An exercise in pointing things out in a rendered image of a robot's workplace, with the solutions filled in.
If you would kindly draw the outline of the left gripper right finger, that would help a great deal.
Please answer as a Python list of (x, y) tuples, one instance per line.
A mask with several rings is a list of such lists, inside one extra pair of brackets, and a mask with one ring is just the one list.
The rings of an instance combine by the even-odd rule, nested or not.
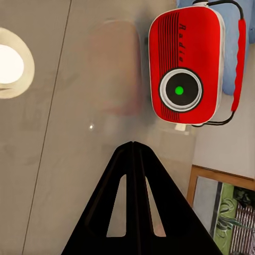
[[(223, 255), (153, 150), (133, 149), (141, 255)], [(146, 177), (166, 237), (154, 234)]]

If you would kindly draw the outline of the radio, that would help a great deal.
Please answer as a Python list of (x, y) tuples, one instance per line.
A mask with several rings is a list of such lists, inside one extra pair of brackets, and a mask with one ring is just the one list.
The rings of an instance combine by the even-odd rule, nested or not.
[[(211, 5), (232, 3), (240, 11), (237, 67), (232, 115), (211, 122), (221, 99), (225, 26)], [(227, 124), (239, 105), (245, 57), (245, 20), (238, 2), (195, 0), (192, 6), (159, 15), (149, 29), (151, 100), (163, 121), (202, 127)]]

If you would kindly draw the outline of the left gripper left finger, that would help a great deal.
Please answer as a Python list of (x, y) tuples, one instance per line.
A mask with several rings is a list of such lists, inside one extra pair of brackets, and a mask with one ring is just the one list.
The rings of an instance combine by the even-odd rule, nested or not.
[[(106, 237), (126, 174), (126, 235)], [(116, 148), (61, 255), (141, 255), (133, 142)]]

